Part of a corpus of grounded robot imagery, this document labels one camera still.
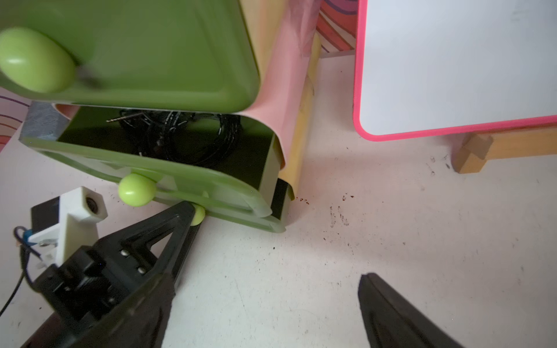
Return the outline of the green top drawer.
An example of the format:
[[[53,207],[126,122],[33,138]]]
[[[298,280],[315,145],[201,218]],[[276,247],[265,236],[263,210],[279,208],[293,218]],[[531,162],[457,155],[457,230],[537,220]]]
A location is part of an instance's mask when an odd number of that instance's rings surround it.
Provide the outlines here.
[[[3,1],[1,29],[29,28],[61,46],[77,76],[60,104],[235,113],[261,87],[237,1]]]

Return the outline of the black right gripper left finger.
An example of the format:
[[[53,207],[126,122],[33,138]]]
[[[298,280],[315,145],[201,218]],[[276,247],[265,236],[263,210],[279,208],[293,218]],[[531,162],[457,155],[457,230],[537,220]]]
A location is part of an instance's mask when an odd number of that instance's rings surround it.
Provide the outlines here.
[[[140,287],[118,287],[104,272],[70,295],[66,347],[161,347],[176,295],[167,274]]]

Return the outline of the black earphones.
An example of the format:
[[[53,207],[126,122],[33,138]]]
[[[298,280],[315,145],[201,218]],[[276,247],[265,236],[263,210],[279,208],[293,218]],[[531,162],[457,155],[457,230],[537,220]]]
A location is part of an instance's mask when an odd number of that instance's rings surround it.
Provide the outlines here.
[[[243,127],[238,115],[123,109],[118,123],[141,157],[214,168],[237,148]]]

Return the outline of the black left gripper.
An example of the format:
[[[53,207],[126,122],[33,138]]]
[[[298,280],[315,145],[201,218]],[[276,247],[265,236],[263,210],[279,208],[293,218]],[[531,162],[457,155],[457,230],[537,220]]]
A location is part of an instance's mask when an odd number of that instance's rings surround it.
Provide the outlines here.
[[[48,267],[34,286],[54,312],[24,347],[149,347],[144,286],[178,284],[201,223],[202,208],[180,202]]]

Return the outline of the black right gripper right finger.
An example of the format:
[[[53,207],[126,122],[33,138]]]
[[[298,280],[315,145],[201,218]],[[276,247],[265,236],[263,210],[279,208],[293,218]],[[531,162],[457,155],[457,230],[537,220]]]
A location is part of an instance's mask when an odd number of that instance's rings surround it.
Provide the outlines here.
[[[460,347],[375,273],[361,276],[358,299],[371,347]]]

